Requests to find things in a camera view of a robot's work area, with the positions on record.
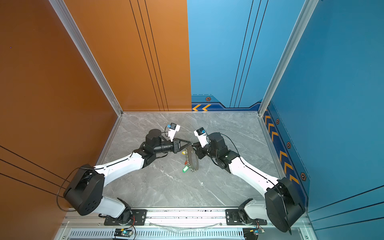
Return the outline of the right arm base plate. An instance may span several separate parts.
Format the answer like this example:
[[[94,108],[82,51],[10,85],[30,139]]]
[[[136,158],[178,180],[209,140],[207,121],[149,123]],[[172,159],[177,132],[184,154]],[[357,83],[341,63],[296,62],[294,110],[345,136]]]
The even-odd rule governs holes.
[[[228,226],[236,225],[261,225],[266,226],[267,221],[263,219],[251,219],[244,210],[226,209],[226,221]]]

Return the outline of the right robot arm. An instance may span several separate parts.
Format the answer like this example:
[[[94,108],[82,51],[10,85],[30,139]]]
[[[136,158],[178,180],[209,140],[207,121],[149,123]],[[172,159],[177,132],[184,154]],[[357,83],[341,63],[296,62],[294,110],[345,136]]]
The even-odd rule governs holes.
[[[286,177],[278,179],[257,169],[232,151],[219,132],[208,135],[204,128],[194,132],[198,142],[193,146],[199,159],[209,157],[214,164],[241,178],[264,196],[264,203],[247,199],[238,207],[240,222],[254,225],[257,220],[270,221],[281,232],[290,232],[292,225],[305,213],[304,203],[294,184]]]

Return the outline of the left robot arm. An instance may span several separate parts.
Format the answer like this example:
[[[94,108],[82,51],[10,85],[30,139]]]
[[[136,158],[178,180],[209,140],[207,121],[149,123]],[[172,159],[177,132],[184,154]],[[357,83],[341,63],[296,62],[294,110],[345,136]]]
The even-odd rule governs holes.
[[[168,153],[179,153],[191,144],[174,137],[166,139],[161,130],[152,129],[140,147],[126,157],[104,165],[79,167],[63,197],[81,216],[96,213],[121,226],[132,224],[133,212],[129,204],[120,198],[103,196],[104,187],[126,174],[149,166],[156,159],[166,157]]]

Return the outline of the grey metal key holder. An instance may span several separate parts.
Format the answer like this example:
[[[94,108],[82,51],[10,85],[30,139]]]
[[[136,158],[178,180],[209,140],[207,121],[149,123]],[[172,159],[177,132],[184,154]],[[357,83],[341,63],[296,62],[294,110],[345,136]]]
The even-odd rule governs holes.
[[[185,165],[189,167],[188,171],[195,172],[199,169],[199,159],[192,146],[188,146],[185,150],[186,162]]]

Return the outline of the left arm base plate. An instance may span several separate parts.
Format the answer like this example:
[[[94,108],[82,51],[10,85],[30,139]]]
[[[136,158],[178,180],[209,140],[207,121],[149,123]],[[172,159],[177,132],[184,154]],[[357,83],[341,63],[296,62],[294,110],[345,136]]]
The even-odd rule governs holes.
[[[147,216],[147,210],[136,209],[124,211],[118,218],[110,216],[105,217],[104,226],[144,226]]]

